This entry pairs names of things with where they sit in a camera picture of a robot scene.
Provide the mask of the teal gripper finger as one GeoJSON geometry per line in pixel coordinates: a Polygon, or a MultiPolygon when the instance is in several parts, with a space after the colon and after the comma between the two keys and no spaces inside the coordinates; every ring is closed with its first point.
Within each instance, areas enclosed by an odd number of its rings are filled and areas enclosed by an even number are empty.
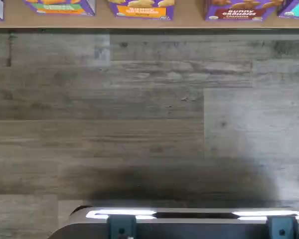
{"type": "Polygon", "coordinates": [[[107,218],[109,239],[135,239],[137,220],[135,215],[109,215],[107,218]]]}
{"type": "Polygon", "coordinates": [[[297,239],[298,222],[294,216],[267,217],[270,239],[297,239]]]}

